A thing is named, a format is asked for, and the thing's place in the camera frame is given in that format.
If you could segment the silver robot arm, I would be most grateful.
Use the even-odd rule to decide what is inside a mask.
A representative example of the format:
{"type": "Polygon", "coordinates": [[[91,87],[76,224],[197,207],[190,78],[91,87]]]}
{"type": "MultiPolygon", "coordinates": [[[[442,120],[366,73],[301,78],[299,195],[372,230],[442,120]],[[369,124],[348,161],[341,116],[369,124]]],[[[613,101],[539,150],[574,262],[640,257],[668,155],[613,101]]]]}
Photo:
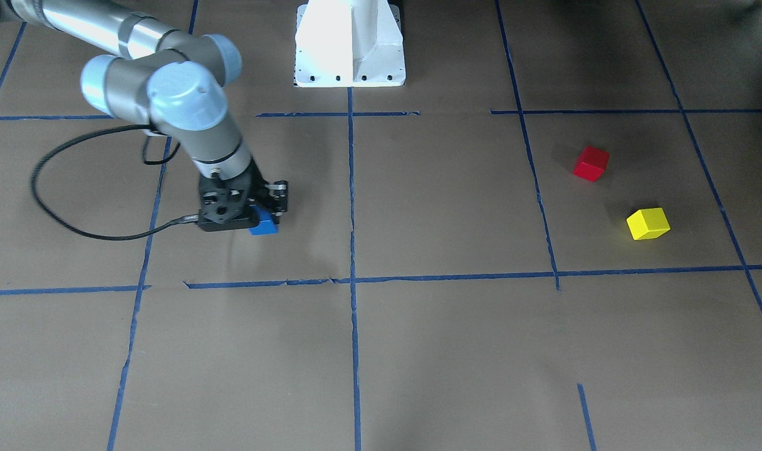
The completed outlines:
{"type": "Polygon", "coordinates": [[[204,222],[286,213],[287,183],[263,178],[229,113],[223,89],[239,77],[243,61],[228,38],[195,37],[112,1],[0,1],[0,23],[14,21],[104,50],[80,75],[86,102],[177,141],[199,171],[204,222]]]}

